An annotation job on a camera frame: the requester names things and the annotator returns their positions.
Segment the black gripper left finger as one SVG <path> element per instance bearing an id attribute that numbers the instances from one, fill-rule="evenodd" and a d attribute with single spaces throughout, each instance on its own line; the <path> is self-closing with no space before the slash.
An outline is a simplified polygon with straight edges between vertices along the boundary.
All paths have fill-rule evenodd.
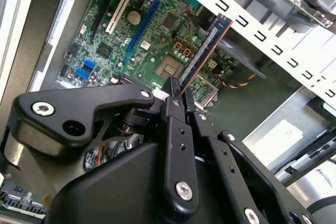
<path id="1" fill-rule="evenodd" d="M 189 218 L 199 207 L 192 128 L 175 78 L 26 92 L 7 122 L 6 159 L 48 218 Z"/>

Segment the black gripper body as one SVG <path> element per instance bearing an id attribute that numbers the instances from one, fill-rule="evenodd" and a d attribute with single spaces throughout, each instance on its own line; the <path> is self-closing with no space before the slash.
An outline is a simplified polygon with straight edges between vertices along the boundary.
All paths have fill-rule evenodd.
<path id="1" fill-rule="evenodd" d="M 194 159 L 186 144 L 169 151 L 142 144 L 69 182 L 55 197 L 44 223 L 224 223 L 204 163 L 195 161 L 199 208 L 180 218 L 163 196 L 165 166 L 186 172 Z"/>

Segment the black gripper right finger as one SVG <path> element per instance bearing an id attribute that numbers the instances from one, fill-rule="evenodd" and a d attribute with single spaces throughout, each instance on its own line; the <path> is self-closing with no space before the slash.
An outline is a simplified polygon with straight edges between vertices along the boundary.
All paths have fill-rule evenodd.
<path id="1" fill-rule="evenodd" d="M 214 133 L 209 119 L 197 111 L 185 91 L 187 121 L 195 150 L 205 159 L 224 223 L 316 223 L 312 214 L 230 131 Z"/>

